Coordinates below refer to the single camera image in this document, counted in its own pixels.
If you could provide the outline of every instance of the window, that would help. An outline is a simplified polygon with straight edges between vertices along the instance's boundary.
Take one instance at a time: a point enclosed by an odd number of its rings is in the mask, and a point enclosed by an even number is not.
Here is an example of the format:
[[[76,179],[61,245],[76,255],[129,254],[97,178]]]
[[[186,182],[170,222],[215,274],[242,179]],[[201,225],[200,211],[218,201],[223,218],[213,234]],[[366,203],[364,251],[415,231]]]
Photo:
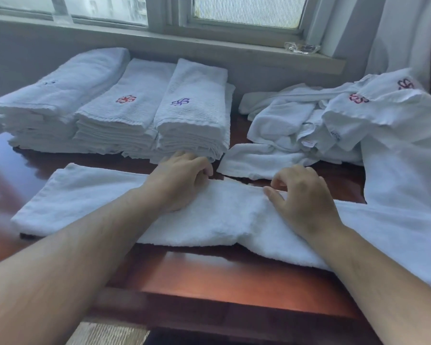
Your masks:
[[[319,45],[335,0],[0,0],[0,14],[283,47]]]

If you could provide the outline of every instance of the table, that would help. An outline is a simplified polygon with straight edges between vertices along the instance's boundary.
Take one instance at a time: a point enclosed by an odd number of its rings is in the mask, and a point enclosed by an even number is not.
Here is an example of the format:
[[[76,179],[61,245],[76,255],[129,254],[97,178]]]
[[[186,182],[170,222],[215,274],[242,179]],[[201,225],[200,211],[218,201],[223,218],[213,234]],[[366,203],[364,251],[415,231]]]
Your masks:
[[[244,117],[234,116],[232,144],[247,142],[248,128]],[[0,134],[0,260],[32,243],[29,237],[19,237],[9,219],[57,168],[74,162],[150,173],[155,167],[121,155],[12,149],[8,138],[9,134]],[[362,167],[322,162],[315,169],[335,199],[364,202]],[[238,245],[175,248],[136,244],[98,296],[90,316],[244,339],[379,344],[334,274],[266,259]]]

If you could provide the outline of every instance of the hand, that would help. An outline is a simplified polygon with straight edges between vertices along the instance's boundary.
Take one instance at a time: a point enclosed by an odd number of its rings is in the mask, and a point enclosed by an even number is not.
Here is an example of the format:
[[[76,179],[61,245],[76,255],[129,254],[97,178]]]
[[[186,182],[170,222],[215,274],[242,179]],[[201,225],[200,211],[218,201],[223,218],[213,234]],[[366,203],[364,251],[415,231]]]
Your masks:
[[[287,200],[275,189],[287,186]],[[343,225],[326,182],[313,168],[283,168],[264,187],[276,210],[295,233],[308,240],[326,228]]]
[[[192,202],[214,170],[206,157],[184,151],[164,158],[141,189],[156,199],[165,212],[177,211]]]

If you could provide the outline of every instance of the person's left hand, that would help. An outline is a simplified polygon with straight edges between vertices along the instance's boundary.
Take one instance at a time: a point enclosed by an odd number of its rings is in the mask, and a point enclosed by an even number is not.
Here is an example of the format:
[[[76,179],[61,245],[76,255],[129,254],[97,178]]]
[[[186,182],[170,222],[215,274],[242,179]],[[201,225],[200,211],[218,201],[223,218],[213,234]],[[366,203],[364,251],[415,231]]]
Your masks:
[[[213,173],[206,157],[178,151],[161,161],[141,189],[147,191],[151,201],[157,200],[165,212],[176,211],[195,199]]]

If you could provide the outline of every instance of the window sill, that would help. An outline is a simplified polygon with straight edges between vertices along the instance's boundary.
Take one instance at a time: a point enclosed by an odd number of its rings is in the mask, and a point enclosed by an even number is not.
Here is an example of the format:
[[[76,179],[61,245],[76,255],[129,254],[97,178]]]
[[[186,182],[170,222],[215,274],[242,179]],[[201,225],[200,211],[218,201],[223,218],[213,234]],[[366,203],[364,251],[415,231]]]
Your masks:
[[[148,31],[93,25],[60,25],[52,21],[0,16],[0,32],[99,47],[126,47],[132,52],[184,57],[194,61],[250,63],[267,67],[340,75],[346,61],[321,54],[302,55],[282,48],[200,40]]]

